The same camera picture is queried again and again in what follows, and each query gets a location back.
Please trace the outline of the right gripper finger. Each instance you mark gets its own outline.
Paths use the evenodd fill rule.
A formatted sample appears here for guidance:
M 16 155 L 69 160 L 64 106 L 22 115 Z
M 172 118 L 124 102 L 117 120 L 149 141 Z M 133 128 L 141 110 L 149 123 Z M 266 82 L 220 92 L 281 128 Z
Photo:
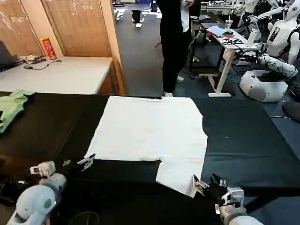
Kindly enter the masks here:
M 205 196 L 205 193 L 209 190 L 209 184 L 199 180 L 199 178 L 193 174 L 193 188 L 197 190 L 200 194 Z
M 220 176 L 213 173 L 210 176 L 210 187 L 211 188 L 226 188 L 227 180 L 224 180 Z

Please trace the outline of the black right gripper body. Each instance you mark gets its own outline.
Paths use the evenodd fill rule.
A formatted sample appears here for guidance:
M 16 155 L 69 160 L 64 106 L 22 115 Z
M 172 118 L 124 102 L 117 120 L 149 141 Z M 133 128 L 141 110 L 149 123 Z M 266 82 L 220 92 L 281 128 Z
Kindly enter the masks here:
M 211 183 L 203 190 L 203 194 L 214 205 L 223 206 L 225 201 L 222 197 L 226 194 L 226 187 L 220 186 L 217 183 Z

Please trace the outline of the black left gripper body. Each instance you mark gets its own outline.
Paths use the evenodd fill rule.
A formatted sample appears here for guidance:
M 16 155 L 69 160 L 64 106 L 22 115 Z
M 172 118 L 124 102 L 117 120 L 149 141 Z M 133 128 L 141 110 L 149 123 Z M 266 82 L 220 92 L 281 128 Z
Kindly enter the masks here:
M 63 166 L 63 164 L 59 164 L 56 169 L 56 173 L 59 175 L 55 177 L 55 181 L 63 180 L 62 177 L 64 177 L 65 180 L 73 180 L 80 173 L 81 169 L 82 166 L 77 163 L 65 166 Z

